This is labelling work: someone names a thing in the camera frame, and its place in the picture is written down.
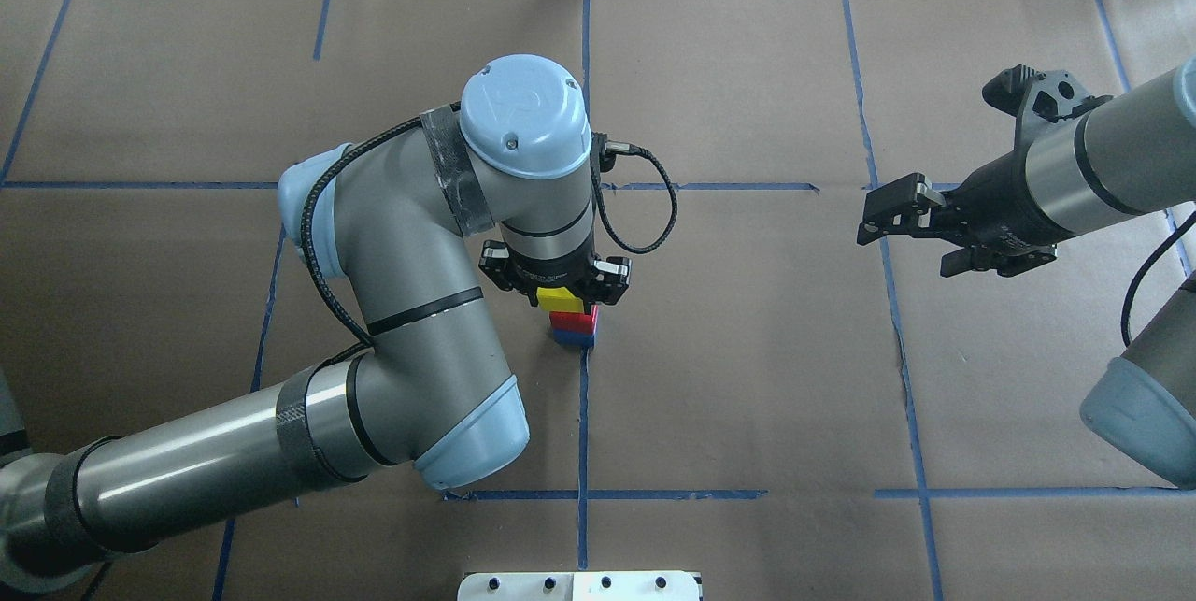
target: light blue cap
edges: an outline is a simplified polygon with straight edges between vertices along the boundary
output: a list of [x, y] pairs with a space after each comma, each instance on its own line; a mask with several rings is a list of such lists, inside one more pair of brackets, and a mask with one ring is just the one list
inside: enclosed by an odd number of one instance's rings
[[[299, 164], [282, 172], [279, 178], [279, 213], [282, 214], [282, 229], [286, 229], [288, 238], [299, 247], [299, 223], [303, 219], [303, 204], [307, 201], [312, 185], [329, 166], [332, 166], [344, 154], [344, 149], [350, 143], [342, 143], [328, 153], [321, 153], [311, 159], [305, 159]], [[336, 202], [336, 178], [324, 188], [319, 200], [316, 200], [316, 214], [311, 217], [311, 239], [316, 247], [316, 262], [319, 264], [321, 274], [324, 277], [342, 277], [344, 270], [341, 269], [341, 258], [336, 253], [336, 222], [334, 221], [332, 208]]]
[[1141, 367], [1110, 360], [1084, 398], [1080, 418], [1146, 470], [1179, 489], [1196, 489], [1196, 418]]
[[520, 178], [560, 178], [590, 158], [581, 86], [543, 56], [495, 59], [470, 78], [460, 97], [460, 131], [490, 166]]
[[527, 447], [527, 416], [515, 375], [415, 460], [415, 470], [437, 491], [477, 482], [507, 467]]
[[1179, 112], [1184, 114], [1188, 122], [1196, 127], [1196, 56], [1184, 61], [1183, 66], [1176, 68], [1174, 81], [1176, 105]]

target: blue block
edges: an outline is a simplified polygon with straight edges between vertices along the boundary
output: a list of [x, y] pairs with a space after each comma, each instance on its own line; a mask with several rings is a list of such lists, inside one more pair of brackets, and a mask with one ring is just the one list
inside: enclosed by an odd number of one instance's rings
[[555, 338], [556, 344], [561, 345], [593, 347], [596, 337], [590, 336], [590, 333], [569, 332], [569, 330], [553, 330], [553, 338]]

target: yellow block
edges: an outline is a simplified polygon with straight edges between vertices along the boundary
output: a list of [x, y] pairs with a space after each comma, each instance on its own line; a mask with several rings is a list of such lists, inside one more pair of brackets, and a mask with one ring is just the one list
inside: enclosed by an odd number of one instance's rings
[[568, 311], [569, 314], [584, 314], [585, 306], [580, 299], [573, 298], [568, 289], [536, 289], [536, 299], [543, 311]]

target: stacked blocks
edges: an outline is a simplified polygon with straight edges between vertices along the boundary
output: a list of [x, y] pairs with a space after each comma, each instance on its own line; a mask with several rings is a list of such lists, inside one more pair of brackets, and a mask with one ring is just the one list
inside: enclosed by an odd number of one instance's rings
[[598, 306], [585, 312], [585, 303], [566, 289], [538, 289], [536, 298], [548, 312], [553, 337], [560, 345], [593, 347], [598, 337]]

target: robotic arm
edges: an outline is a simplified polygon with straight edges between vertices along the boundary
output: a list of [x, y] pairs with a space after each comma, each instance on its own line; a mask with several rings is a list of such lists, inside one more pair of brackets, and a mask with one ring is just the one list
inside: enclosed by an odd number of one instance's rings
[[372, 352], [67, 456], [4, 456], [0, 596], [61, 589], [96, 562], [402, 461], [443, 490], [523, 452], [519, 388], [462, 238], [498, 223], [506, 243], [487, 243], [481, 265], [533, 303], [537, 287], [615, 303], [630, 262], [593, 252], [605, 136], [565, 68], [518, 55], [474, 75], [459, 114], [382, 139], [279, 183], [287, 234], [318, 281], [349, 278]]
[[[952, 191], [909, 174], [868, 192], [856, 243], [939, 238], [959, 251], [940, 274], [1013, 277], [1055, 260], [1056, 244], [1196, 200], [1196, 57], [1121, 96], [1026, 66], [984, 100], [1017, 118], [1014, 146]], [[1196, 489], [1196, 276], [1112, 360], [1081, 406], [1097, 435], [1182, 489]]]

